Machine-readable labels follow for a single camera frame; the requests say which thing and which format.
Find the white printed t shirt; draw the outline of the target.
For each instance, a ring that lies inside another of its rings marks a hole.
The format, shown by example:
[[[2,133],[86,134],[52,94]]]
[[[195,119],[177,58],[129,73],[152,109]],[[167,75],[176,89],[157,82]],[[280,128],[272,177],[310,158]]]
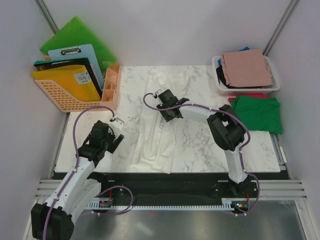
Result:
[[[189,77],[184,73],[170,74],[152,69],[149,72],[145,93],[171,90],[178,99],[186,95]],[[130,169],[134,172],[160,172],[169,174],[172,170],[178,120],[166,122],[160,111],[142,105],[139,121],[139,136],[135,146]]]

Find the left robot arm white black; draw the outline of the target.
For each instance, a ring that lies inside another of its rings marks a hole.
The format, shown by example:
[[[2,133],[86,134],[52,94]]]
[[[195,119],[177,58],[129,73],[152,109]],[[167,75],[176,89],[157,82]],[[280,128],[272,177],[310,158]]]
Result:
[[[99,162],[106,153],[114,153],[124,136],[124,122],[112,118],[97,121],[81,147],[69,172],[51,196],[31,209],[32,236],[38,240],[69,240],[76,221],[95,196],[104,197],[110,191],[108,182],[93,179]]]

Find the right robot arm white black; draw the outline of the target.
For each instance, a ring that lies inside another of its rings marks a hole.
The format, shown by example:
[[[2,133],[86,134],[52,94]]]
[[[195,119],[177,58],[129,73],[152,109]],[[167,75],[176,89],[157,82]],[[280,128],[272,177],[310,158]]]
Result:
[[[159,100],[156,107],[166,122],[180,118],[208,124],[214,142],[224,150],[228,177],[232,181],[229,191],[235,197],[242,196],[247,191],[244,181],[248,178],[242,149],[249,144],[251,135],[232,107],[225,104],[213,109],[188,98],[178,99],[169,89],[156,91],[154,98]]]

